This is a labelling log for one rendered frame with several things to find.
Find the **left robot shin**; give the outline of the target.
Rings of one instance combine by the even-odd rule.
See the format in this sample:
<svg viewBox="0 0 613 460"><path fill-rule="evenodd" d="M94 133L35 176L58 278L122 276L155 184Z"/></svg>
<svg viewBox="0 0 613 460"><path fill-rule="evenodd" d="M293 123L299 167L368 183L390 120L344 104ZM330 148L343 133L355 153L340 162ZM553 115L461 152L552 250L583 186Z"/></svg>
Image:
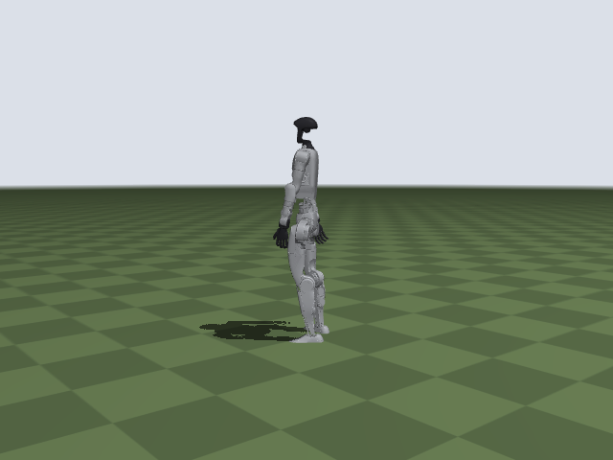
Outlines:
<svg viewBox="0 0 613 460"><path fill-rule="evenodd" d="M297 288L298 299L300 304L300 309L302 316L305 321L307 336L314 337L314 314L316 313L315 309L315 300L314 300L314 284L310 279L304 279L300 284L300 290ZM308 332L308 329L310 333ZM314 334L314 336L311 336Z"/></svg>

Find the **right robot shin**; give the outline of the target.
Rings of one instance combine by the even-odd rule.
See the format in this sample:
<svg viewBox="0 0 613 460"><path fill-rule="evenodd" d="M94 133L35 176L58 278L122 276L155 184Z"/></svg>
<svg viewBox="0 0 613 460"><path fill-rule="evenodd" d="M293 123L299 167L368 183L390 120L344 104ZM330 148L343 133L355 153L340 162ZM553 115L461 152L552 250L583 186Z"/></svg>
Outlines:
<svg viewBox="0 0 613 460"><path fill-rule="evenodd" d="M321 271L320 271L321 272ZM315 327L321 328L321 323L324 326L324 305L325 305L325 286L324 286L324 274L323 283L314 289L314 300L316 313L314 314ZM317 322L317 323L316 323ZM320 327L319 327L320 326Z"/></svg>

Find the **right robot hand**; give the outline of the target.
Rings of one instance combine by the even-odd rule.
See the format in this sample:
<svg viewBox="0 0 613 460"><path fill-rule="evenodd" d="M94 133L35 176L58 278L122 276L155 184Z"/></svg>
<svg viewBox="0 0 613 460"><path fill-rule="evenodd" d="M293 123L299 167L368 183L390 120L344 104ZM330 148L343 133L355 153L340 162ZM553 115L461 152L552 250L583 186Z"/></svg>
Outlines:
<svg viewBox="0 0 613 460"><path fill-rule="evenodd" d="M318 219L318 222L320 222L320 219ZM326 240L323 238L323 236L322 236L322 234L321 234L321 233L323 234L323 236L324 236L324 237L325 237L327 240L329 239L329 238L328 238L328 237L325 235L325 233L324 233L324 231L323 231L323 228L322 228L321 224L319 223L319 233L318 233L318 236L314 236L314 237L312 237L313 239L315 238L316 242L317 242L317 243L319 243L319 244L323 243L323 242L322 242L322 240L323 240L324 242L326 242ZM319 236L319 235L320 235L320 236ZM322 239L322 240L320 239L320 237L321 237L321 239ZM317 238L318 238L318 239L317 239ZM319 240L319 241L318 241L318 240Z"/></svg>

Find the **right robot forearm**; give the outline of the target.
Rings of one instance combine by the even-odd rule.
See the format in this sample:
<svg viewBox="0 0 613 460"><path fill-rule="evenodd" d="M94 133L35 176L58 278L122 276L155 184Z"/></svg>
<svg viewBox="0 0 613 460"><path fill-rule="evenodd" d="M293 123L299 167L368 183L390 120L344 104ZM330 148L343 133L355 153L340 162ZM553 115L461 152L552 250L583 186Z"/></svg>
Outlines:
<svg viewBox="0 0 613 460"><path fill-rule="evenodd" d="M316 199L316 198L315 198ZM318 215L318 208L316 207L316 200L315 199L310 199L309 202L312 203L310 205L313 205L314 208L314 212L317 213L317 218L319 219L319 215ZM307 202L306 202L307 203Z"/></svg>

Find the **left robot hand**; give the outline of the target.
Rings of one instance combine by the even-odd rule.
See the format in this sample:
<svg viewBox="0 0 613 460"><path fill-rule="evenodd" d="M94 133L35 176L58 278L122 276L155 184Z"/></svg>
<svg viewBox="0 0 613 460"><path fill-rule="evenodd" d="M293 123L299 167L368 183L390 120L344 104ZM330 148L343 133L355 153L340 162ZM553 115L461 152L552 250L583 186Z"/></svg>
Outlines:
<svg viewBox="0 0 613 460"><path fill-rule="evenodd" d="M279 229L277 229L277 232L274 234L273 239L276 239L276 245L279 246L280 248L287 248L288 246L288 233L287 233L287 228L289 228L289 223L290 223L290 219L287 220L286 226L280 225L279 223ZM284 240L285 240L285 245L284 245ZM282 246L282 241L283 241L283 246Z"/></svg>

